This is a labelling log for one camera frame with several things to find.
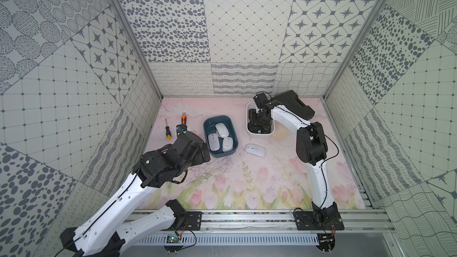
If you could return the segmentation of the white mouse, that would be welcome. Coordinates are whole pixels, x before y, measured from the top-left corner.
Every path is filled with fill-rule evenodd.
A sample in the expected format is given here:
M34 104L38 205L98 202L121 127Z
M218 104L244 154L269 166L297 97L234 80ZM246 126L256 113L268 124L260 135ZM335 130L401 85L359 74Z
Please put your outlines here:
M222 141L221 148L224 153L230 152L233 150L234 140L232 137L225 137Z
M208 135L208 146L210 151L217 152L220 150L219 136L216 133L211 133Z
M245 152L255 155L257 157L261 157L261 158L266 155L265 148L263 148L262 146L259 146L259 145L251 144L251 143L249 143L245 146Z
M230 132L227 128L227 126L224 123L217 123L215 125L216 133L219 136L219 138L225 138L230 136Z

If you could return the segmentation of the white mouse bottom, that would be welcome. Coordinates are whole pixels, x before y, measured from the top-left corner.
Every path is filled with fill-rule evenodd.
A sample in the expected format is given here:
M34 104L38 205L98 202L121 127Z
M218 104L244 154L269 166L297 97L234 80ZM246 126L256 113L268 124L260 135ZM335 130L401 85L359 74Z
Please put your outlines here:
M217 123L215 125L216 133L219 136L219 138L225 138L230 136L230 132L227 128L227 126L224 123Z

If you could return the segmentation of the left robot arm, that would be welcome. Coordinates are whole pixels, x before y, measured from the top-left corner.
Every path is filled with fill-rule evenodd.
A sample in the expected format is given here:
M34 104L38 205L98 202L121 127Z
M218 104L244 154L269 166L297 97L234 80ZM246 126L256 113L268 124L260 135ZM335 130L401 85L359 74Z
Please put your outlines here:
M211 159L207 144L195 133L179 134L173 144L144 153L118 191L87 222L65 229L60 240L75 257L119 257L129 247L153 233L186 229L192 222L176 199L138 220L127 218L148 196L166 183L179 184L189 167Z

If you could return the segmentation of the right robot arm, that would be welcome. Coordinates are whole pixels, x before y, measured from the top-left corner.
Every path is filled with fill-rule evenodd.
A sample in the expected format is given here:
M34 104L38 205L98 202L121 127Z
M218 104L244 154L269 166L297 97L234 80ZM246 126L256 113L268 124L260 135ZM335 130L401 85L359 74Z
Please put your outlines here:
M323 224L337 217L338 206L330 192L326 169L328 138L320 123L309 121L315 115L315 111L305 105L292 90L276 96L260 91L254 96L253 101L256 108L248 110L248 132L270 134L276 129L273 123L279 122L295 133L296 154L308 167L313 189L311 205L314 220Z

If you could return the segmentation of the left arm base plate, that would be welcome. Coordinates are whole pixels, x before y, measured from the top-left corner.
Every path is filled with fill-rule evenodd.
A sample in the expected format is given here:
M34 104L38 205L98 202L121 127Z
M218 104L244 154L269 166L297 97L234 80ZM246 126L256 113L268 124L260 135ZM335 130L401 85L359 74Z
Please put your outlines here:
M176 218L170 230L191 230L200 231L202 223L201 211L188 211L185 214L179 214Z

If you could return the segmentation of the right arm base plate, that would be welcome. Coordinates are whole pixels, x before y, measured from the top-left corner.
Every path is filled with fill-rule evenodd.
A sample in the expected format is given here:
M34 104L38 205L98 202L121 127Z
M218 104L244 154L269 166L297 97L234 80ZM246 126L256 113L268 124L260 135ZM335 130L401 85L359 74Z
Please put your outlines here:
M312 211L294 211L293 217L297 230L330 232L332 230L340 231L345 229L340 213L336 213L332 217L325 217Z

